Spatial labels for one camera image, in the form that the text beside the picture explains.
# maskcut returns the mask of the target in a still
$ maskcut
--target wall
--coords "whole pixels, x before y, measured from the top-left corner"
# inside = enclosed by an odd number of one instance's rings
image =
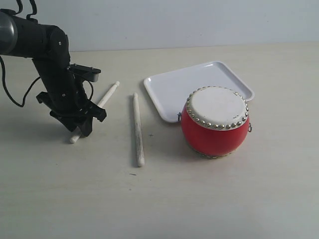
[[[24,0],[23,15],[31,12]],[[319,40],[318,0],[36,0],[73,51]],[[1,8],[16,9],[15,0]]]

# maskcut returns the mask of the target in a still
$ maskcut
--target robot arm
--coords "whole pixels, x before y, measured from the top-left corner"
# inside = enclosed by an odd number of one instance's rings
[[[68,48],[68,37],[59,27],[0,10],[0,55],[32,58],[47,90],[37,96],[38,101],[46,104],[50,115],[68,130],[79,127],[88,136],[93,117],[103,121],[106,112],[87,98],[83,82],[96,82],[101,70],[70,65]]]

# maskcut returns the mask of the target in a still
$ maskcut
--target white plastic tray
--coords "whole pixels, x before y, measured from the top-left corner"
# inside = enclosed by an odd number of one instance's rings
[[[254,92],[224,63],[212,61],[147,77],[144,85],[161,118],[178,122],[190,93],[204,86],[222,86],[237,91],[250,101]]]

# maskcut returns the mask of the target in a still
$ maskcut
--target table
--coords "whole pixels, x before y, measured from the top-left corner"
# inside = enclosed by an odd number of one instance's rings
[[[0,90],[2,239],[310,239],[319,233],[319,43],[74,52],[102,70],[97,102],[116,81],[93,133],[76,144],[35,96],[23,109]],[[4,57],[17,101],[37,72]],[[160,119],[147,76],[211,60],[256,96],[253,131],[233,154],[208,160]],[[146,165],[136,167],[133,92],[140,97]]]

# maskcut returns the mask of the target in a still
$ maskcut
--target drum head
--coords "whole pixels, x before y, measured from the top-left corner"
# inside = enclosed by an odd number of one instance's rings
[[[187,111],[198,124],[217,130],[241,126],[248,116],[248,106],[237,93],[222,87],[198,89],[187,100]]]

